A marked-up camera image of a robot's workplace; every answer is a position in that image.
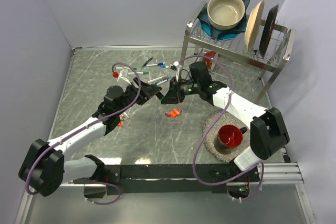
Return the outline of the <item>black green highlighter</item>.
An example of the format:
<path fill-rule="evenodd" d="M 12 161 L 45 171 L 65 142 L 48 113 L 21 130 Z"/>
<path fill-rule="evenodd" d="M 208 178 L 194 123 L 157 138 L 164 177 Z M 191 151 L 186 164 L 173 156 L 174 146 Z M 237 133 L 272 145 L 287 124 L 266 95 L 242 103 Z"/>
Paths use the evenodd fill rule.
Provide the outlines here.
<path fill-rule="evenodd" d="M 158 92 L 158 93 L 156 94 L 156 97 L 157 97 L 160 101 L 162 101 L 162 99 L 164 98 L 164 95 L 163 95 L 161 92 Z"/>

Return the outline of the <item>orange highlighter cap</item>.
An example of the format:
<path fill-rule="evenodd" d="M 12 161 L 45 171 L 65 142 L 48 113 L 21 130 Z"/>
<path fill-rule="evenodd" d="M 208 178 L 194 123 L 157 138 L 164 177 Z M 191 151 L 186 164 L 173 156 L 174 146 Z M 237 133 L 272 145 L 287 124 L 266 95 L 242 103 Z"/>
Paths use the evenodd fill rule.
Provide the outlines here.
<path fill-rule="evenodd" d="M 171 115 L 171 117 L 176 117 L 177 116 L 177 114 L 174 112 L 174 111 L 172 111 L 171 113 L 170 113 L 170 115 Z"/>

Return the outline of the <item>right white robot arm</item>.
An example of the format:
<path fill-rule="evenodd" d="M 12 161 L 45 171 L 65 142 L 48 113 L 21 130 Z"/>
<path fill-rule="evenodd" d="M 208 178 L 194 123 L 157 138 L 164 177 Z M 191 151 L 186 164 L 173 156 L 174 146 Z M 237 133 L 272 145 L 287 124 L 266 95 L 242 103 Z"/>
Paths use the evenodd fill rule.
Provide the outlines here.
<path fill-rule="evenodd" d="M 267 160 L 290 141 L 281 112 L 276 108 L 264 108 L 256 105 L 219 81 L 214 81 L 206 63 L 194 62 L 189 66 L 191 78 L 180 79 L 177 74 L 170 80 L 167 94 L 162 104 L 178 104 L 185 96 L 197 94 L 209 104 L 226 110 L 250 130 L 250 145 L 234 158 L 230 170 L 231 178 L 242 181 L 248 175 L 248 169 L 262 160 Z"/>

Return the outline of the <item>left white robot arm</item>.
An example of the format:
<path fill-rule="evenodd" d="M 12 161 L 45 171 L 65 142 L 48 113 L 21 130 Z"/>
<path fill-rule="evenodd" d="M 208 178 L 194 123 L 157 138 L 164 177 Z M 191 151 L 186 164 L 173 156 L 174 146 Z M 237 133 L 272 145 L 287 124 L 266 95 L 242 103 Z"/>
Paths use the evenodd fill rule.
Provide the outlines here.
<path fill-rule="evenodd" d="M 163 97 L 159 86 L 137 78 L 126 89 L 111 86 L 97 111 L 83 124 L 49 141 L 34 141 L 18 172 L 21 180 L 36 193 L 46 197 L 71 180 L 87 178 L 93 183 L 105 182 L 104 162 L 93 155 L 72 160 L 74 153 L 114 130 L 120 115 L 134 104 L 143 105 L 152 97 Z"/>

